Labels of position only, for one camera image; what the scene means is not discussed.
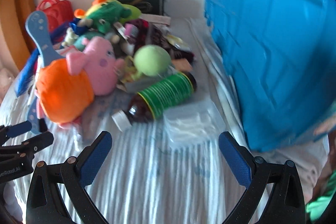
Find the pink pig orange dress plush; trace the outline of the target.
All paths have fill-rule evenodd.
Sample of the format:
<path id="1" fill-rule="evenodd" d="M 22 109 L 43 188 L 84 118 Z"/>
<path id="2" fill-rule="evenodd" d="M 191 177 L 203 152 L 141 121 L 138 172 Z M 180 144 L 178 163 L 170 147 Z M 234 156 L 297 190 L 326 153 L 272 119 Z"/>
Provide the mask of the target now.
<path id="1" fill-rule="evenodd" d="M 83 51 L 41 68 L 36 83 L 36 114 L 60 126 L 78 119 L 96 96 L 111 94 L 125 65 L 112 43 L 100 36 L 83 39 Z"/>

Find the clear floss pick box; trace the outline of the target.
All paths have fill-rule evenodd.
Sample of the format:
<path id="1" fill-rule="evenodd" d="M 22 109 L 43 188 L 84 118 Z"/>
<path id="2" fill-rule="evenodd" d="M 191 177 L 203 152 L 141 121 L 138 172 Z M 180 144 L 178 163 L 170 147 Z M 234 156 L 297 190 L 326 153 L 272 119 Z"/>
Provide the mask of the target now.
<path id="1" fill-rule="evenodd" d="M 188 103 L 166 110 L 163 113 L 163 125 L 173 149 L 215 139 L 226 129 L 226 124 L 212 100 Z"/>

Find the blue bristle brush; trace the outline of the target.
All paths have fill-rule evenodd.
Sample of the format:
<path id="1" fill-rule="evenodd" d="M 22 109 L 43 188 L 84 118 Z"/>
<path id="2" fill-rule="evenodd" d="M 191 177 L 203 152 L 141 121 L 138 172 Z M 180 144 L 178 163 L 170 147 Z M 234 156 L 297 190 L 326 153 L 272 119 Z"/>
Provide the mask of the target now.
<path id="1" fill-rule="evenodd" d="M 55 28 L 52 32 L 50 32 L 51 43 L 53 46 L 60 43 L 65 38 L 66 30 L 68 27 L 69 22 L 67 21 L 58 26 L 57 28 Z M 35 64 L 37 63 L 39 55 L 40 55 L 39 50 L 35 48 L 31 53 L 30 57 L 28 58 L 25 66 L 19 73 L 18 79 L 15 81 L 14 84 L 14 91 L 16 97 L 20 97 L 21 95 L 23 95 L 29 88 L 29 84 L 33 79 L 34 72 L 36 71 L 34 67 Z"/>

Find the striped white tablecloth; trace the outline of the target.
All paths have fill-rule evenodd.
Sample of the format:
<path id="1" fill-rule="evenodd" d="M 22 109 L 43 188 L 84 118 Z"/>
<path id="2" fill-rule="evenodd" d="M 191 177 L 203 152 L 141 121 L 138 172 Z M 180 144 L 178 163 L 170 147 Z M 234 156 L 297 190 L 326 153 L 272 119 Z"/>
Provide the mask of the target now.
<path id="1" fill-rule="evenodd" d="M 196 55 L 193 74 L 196 98 L 211 98 L 227 130 L 246 145 L 231 82 L 220 51 L 204 19 L 172 19 L 171 32 L 187 42 Z M 1 103 L 1 124 L 26 120 L 29 95 L 16 97 L 13 83 Z M 109 223 L 222 223 L 244 192 L 218 147 L 218 138 L 199 145 L 171 149 L 163 121 L 137 124 L 121 133 L 111 115 L 127 106 L 130 95 L 116 90 L 99 97 L 84 114 L 84 129 L 63 130 L 48 123 L 54 143 L 35 154 L 48 164 L 77 156 L 102 130 L 113 147 L 87 192 Z M 327 162 L 328 137 L 316 142 L 277 149 L 261 156 L 268 162 L 295 162 L 305 202 Z"/>

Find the brown bottle green label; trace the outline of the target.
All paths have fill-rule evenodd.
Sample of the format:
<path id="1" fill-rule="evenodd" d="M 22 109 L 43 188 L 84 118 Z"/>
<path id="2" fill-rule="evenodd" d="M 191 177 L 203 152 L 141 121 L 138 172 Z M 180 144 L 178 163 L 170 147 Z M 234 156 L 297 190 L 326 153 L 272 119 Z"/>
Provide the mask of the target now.
<path id="1" fill-rule="evenodd" d="M 124 132 L 134 123 L 149 123 L 163 112 L 189 99 L 197 90 L 197 81 L 190 72 L 175 73 L 132 96 L 127 109 L 112 115 L 117 128 Z"/>

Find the blue paddle toy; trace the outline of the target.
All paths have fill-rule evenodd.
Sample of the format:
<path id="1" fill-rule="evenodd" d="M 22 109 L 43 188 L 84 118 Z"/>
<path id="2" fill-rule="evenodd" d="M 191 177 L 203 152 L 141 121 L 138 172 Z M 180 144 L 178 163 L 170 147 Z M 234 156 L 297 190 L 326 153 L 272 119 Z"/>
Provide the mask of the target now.
<path id="1" fill-rule="evenodd" d="M 31 89 L 30 99 L 28 103 L 29 110 L 27 112 L 27 120 L 32 124 L 31 132 L 37 135 L 40 134 L 40 126 L 37 118 L 38 98 L 35 95 L 35 87 L 39 70 L 40 68 L 50 65 L 54 60 L 62 59 L 63 56 L 57 53 L 52 46 L 49 34 L 49 24 L 47 16 L 44 12 L 32 12 L 26 20 L 26 30 L 35 42 L 41 57 L 41 61 L 38 62 L 37 75 L 35 76 L 34 84 Z"/>

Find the red plastic basket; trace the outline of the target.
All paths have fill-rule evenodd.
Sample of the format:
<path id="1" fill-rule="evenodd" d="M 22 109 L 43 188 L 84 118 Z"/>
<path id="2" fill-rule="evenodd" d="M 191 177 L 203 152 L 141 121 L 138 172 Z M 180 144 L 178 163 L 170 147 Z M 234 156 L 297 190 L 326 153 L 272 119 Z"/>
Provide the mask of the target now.
<path id="1" fill-rule="evenodd" d="M 49 32 L 65 22 L 70 22 L 74 18 L 74 11 L 69 0 L 43 0 L 36 8 L 46 14 L 49 23 Z"/>

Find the green plush ball toy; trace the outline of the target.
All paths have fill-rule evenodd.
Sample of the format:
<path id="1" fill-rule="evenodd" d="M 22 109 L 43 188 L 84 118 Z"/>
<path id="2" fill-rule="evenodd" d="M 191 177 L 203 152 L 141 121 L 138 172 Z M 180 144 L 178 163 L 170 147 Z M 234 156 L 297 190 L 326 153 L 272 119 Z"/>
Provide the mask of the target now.
<path id="1" fill-rule="evenodd" d="M 171 57 L 162 47 L 147 45 L 134 54 L 133 64 L 140 76 L 154 77 L 167 71 Z"/>

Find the green dinosaur plush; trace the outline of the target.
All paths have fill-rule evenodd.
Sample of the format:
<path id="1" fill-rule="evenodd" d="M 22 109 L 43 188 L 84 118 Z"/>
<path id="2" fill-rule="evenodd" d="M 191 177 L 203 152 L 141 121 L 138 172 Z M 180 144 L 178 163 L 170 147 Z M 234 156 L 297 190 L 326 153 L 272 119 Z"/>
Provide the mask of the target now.
<path id="1" fill-rule="evenodd" d="M 124 24 L 141 16 L 140 9 L 117 0 L 94 0 L 88 10 L 74 12 L 74 31 L 94 29 L 103 34 L 109 32 L 117 22 Z"/>

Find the dark red patterned cloth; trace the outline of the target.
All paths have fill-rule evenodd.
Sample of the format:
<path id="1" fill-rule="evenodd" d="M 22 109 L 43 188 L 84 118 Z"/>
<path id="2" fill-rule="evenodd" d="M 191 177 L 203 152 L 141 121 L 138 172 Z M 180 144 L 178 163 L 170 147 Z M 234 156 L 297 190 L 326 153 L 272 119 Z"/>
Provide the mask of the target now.
<path id="1" fill-rule="evenodd" d="M 179 50 L 173 46 L 167 39 L 167 35 L 156 27 L 143 19 L 135 19 L 126 22 L 126 24 L 134 25 L 138 29 L 138 34 L 135 36 L 135 42 L 129 42 L 132 45 L 128 55 L 134 56 L 137 50 L 145 45 L 156 45 L 163 48 L 171 57 L 172 60 L 186 59 L 190 64 L 193 63 L 195 55 L 190 51 Z"/>

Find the blue plastic storage bin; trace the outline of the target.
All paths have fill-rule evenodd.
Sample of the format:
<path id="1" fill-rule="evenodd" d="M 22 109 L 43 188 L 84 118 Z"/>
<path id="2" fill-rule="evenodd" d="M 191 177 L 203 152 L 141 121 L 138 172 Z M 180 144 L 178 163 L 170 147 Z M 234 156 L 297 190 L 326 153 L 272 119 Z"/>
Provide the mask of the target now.
<path id="1" fill-rule="evenodd" d="M 206 0 L 250 149 L 317 141 L 335 128 L 335 0 Z"/>

